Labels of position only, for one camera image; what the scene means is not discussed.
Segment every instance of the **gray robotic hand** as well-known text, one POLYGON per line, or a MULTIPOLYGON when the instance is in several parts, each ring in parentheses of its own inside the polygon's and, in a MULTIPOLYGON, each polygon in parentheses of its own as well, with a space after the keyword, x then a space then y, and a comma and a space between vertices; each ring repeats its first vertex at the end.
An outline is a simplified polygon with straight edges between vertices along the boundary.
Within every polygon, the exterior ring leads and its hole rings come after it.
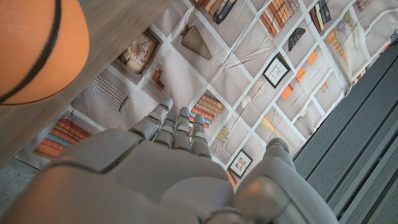
POLYGON ((203 117, 166 100, 128 132, 109 129, 63 152, 1 223, 337 223, 273 139, 236 193, 211 160, 203 117))

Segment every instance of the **framed picture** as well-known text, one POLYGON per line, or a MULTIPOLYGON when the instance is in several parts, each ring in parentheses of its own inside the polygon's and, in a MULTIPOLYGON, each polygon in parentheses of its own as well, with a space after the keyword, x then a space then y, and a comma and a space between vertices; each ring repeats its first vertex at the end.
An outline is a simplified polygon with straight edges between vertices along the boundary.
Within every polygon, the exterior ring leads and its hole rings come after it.
POLYGON ((241 179, 252 161, 253 159, 243 151, 243 149, 241 149, 232 161, 231 165, 229 165, 228 170, 241 179))
POLYGON ((280 83, 280 81, 285 77, 285 75, 290 71, 289 66, 286 64, 285 60, 280 54, 277 54, 272 60, 267 68, 263 71, 262 75, 269 81, 272 87, 280 83))

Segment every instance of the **basketball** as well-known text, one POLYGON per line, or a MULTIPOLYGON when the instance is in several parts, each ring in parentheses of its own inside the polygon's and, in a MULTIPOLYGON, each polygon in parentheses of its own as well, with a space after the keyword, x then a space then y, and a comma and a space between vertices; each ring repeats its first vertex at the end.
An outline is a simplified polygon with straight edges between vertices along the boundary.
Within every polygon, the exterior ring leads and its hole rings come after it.
POLYGON ((80 73, 90 48, 77 0, 1 0, 0 33, 0 105, 59 93, 80 73))

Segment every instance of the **metal grating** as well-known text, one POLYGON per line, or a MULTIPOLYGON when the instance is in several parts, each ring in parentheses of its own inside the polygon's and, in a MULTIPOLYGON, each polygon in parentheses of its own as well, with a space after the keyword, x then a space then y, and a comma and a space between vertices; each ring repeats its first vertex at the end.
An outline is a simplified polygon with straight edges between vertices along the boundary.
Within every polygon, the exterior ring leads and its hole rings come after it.
POLYGON ((324 199, 331 194, 350 165, 367 146, 368 141, 381 127, 384 118, 396 107, 396 83, 398 63, 391 67, 308 178, 308 183, 324 199))
POLYGON ((374 182, 371 184, 364 197, 354 209, 351 216, 347 219, 346 223, 359 223, 362 218, 368 213, 373 203, 378 198, 380 192, 383 190, 390 177, 394 174, 398 165, 398 150, 395 149, 383 169, 377 175, 374 182))
POLYGON ((396 223, 398 220, 398 186, 384 204, 382 210, 377 214, 373 223, 396 223))
POLYGON ((345 129, 346 123, 351 120, 378 81, 389 70, 397 58, 396 48, 396 46, 390 47, 381 55, 377 63, 366 72, 351 93, 330 113, 311 140, 297 154, 294 163, 302 177, 308 178, 341 131, 345 129))
POLYGON ((386 134, 391 129, 392 125, 398 120, 398 108, 395 108, 391 115, 388 117, 386 122, 384 122, 382 128, 378 131, 376 136, 373 138, 372 142, 362 153, 361 157, 355 163, 354 167, 350 170, 348 175, 345 177, 344 181, 338 187, 338 189, 333 194, 332 198, 329 200, 328 205, 333 210, 335 209, 337 203, 341 200, 342 196, 346 193, 350 185, 353 183, 354 179, 357 177, 359 172, 365 166, 367 161, 372 156, 373 152, 377 149, 378 145, 386 134))

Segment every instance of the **wooden surface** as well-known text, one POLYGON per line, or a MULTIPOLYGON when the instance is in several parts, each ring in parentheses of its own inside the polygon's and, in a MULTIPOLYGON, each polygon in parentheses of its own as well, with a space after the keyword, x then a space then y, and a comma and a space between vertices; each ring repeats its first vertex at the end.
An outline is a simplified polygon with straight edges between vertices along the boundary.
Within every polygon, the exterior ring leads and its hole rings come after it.
POLYGON ((144 32, 174 0, 86 0, 90 53, 76 80, 53 98, 0 108, 0 168, 144 32))

